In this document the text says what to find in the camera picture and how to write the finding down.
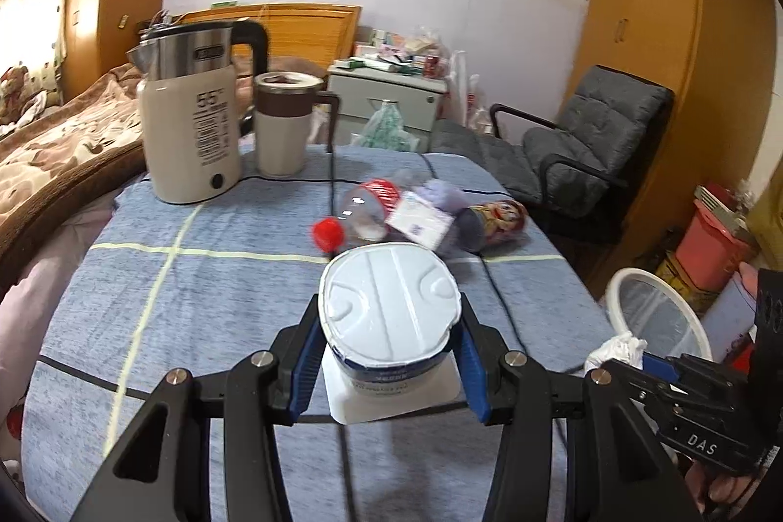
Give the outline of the right hand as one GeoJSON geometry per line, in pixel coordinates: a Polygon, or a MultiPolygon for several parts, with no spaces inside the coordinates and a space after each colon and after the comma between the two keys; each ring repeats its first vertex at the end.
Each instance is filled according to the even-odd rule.
{"type": "Polygon", "coordinates": [[[739,477],[694,462],[685,483],[704,521],[783,520],[781,461],[739,477]]]}

